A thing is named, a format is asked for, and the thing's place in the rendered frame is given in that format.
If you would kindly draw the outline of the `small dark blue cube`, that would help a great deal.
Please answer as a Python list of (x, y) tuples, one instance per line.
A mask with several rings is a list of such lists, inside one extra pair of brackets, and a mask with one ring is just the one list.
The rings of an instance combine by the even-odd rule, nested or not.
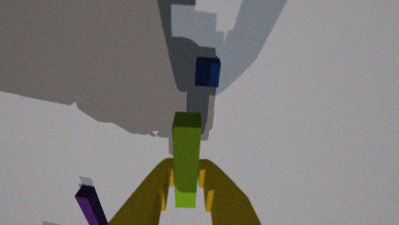
[(195, 85), (218, 87), (220, 68), (219, 58), (197, 57)]

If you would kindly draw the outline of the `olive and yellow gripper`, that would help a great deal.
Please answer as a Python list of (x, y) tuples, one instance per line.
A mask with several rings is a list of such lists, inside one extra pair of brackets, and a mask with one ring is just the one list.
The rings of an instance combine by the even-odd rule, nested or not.
[[(199, 160), (198, 179), (213, 225), (261, 225), (248, 197), (211, 160)], [(107, 225), (158, 225), (173, 186), (173, 158), (168, 157), (147, 175)]]

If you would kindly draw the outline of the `purple rod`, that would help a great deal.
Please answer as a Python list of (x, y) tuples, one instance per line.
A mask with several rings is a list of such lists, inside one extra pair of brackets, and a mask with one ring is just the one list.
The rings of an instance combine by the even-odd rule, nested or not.
[(76, 193), (75, 198), (89, 225), (108, 224), (100, 201), (97, 197), (95, 187), (82, 185)]

